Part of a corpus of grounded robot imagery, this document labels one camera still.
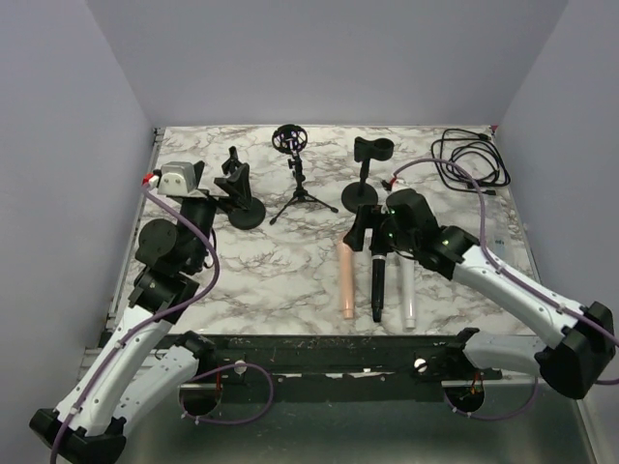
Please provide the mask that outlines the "black stand with peach mic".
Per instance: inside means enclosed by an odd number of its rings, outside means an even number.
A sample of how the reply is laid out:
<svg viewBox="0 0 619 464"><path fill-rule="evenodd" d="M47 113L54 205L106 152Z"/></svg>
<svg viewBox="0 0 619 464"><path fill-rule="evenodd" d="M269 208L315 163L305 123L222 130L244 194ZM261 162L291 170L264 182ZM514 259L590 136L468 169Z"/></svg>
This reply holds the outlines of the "black stand with peach mic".
<svg viewBox="0 0 619 464"><path fill-rule="evenodd" d="M251 168L238 158L237 148L228 148L228 159L221 165L223 176L215 184L227 194L225 210L231 225L239 230L252 230L266 217L263 202L251 191Z"/></svg>

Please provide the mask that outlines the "black round-base mic stand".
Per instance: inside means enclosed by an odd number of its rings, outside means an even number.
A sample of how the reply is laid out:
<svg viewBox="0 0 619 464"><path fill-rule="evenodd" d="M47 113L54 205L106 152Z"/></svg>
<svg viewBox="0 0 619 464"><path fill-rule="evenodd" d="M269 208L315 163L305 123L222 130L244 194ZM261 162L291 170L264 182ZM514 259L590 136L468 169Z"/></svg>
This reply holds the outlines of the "black round-base mic stand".
<svg viewBox="0 0 619 464"><path fill-rule="evenodd" d="M346 186L341 193L340 200L347 211L356 213L359 206L378 203L376 189L368 184L370 162L389 160L394 150L395 143L389 138L373 140L364 139L361 136L355 138L353 157L357 163L361 164L361 169L359 180Z"/></svg>

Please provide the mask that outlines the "peach handheld microphone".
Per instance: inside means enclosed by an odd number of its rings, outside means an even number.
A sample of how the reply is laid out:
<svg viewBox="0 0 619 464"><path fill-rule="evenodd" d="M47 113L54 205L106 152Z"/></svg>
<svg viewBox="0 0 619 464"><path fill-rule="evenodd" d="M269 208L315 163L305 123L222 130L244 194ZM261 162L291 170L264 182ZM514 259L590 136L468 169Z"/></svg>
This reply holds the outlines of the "peach handheld microphone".
<svg viewBox="0 0 619 464"><path fill-rule="evenodd" d="M344 241L345 233L339 237L337 252L339 258L339 296L342 316L352 320L355 316L354 251Z"/></svg>

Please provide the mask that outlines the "black handheld microphone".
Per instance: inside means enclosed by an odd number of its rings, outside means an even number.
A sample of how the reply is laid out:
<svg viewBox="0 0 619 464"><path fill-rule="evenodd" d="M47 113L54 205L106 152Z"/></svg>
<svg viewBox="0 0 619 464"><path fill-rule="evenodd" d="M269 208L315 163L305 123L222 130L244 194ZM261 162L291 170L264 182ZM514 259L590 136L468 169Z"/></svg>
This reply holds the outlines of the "black handheld microphone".
<svg viewBox="0 0 619 464"><path fill-rule="evenodd" d="M385 298L386 258L385 254L373 253L371 255L370 305L372 320L375 323L380 323L382 320Z"/></svg>

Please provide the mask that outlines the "white handheld microphone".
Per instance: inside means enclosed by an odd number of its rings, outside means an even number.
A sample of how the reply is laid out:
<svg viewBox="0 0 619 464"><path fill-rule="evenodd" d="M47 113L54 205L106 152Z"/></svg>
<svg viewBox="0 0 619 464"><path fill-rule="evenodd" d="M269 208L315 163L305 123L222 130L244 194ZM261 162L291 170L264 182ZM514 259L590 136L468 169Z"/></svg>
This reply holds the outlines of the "white handheld microphone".
<svg viewBox="0 0 619 464"><path fill-rule="evenodd" d="M417 324L416 311L416 288L415 288L415 264L412 260L400 257L398 259L400 270L400 306L403 327L414 330Z"/></svg>

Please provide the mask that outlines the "black shock-mount tripod stand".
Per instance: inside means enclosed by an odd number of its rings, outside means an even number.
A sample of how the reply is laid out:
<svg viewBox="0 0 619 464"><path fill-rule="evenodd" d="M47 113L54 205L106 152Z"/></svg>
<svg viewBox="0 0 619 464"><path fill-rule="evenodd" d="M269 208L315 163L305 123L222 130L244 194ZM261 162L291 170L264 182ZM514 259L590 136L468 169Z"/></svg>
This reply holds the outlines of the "black shock-mount tripod stand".
<svg viewBox="0 0 619 464"><path fill-rule="evenodd" d="M289 156L288 167L295 180L296 187L290 199L284 206L270 219L269 223L274 225L286 209L294 204L315 203L327 208L332 213L337 214L339 209L333 207L314 195L311 195L304 187L306 176L304 174L303 160L301 152L307 147L308 133L301 126L295 124L285 124L278 127L272 134L272 146L279 153Z"/></svg>

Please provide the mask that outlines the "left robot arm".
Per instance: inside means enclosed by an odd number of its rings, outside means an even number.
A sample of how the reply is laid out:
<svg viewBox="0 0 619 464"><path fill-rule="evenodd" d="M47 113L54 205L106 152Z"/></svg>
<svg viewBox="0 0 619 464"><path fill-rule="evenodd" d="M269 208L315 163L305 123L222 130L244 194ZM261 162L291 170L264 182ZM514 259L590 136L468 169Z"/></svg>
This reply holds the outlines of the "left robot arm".
<svg viewBox="0 0 619 464"><path fill-rule="evenodd" d="M144 267L113 334L72 391L30 420L49 446L51 462L116 462L130 433L161 400L181 383L213 374L214 347L193 332L182 334L146 372L140 370L185 309L219 279L219 258L209 241L217 212L234 216L255 204L247 163L223 164L214 183L224 196L199 187L204 167L202 161L172 161L143 179L144 196L175 219L153 219L141 229L135 258Z"/></svg>

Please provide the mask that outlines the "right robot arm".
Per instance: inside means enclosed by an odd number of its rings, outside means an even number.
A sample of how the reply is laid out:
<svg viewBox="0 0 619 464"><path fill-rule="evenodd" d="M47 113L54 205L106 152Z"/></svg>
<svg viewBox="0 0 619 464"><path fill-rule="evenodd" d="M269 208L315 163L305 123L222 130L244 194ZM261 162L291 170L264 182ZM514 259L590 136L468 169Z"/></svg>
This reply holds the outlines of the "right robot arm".
<svg viewBox="0 0 619 464"><path fill-rule="evenodd" d="M426 270L465 285L524 323L532 336L460 333L460 346L445 355L458 379L478 368L505 369L541 377L556 392L582 399L615 356L618 340L611 310L581 304L521 274L490 252L481 239L437 222L426 199L412 188L391 193L384 205L358 208L344 243L353 251L370 235L375 265L399 252Z"/></svg>

